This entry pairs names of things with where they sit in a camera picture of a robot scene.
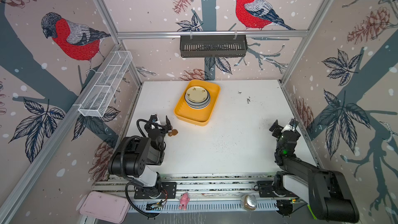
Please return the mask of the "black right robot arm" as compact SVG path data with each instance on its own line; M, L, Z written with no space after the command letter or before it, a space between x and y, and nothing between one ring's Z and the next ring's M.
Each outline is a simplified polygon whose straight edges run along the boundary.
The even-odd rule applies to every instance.
M257 182L255 191L261 198L279 199L279 212L293 213L292 200L304 201L315 219L357 223L360 213L345 176L325 170L298 158L295 154L301 134L297 121L291 119L284 127L275 121L270 131L276 138L275 163L280 167L274 179Z

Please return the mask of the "cream small plate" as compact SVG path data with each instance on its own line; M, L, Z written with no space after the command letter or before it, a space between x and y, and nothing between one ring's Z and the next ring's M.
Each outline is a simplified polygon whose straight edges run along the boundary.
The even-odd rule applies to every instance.
M208 96L208 91L201 86L192 86L186 91L187 99L194 103L202 103L207 100Z

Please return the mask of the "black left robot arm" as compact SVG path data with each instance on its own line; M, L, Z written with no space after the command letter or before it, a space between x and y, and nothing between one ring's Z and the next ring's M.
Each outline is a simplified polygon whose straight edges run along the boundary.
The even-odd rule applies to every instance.
M172 131L168 118L161 124L156 114L136 122L140 135L126 136L108 163L110 175L119 176L135 187L134 199L174 199L175 182L163 182L150 166L160 166L165 156L165 136Z

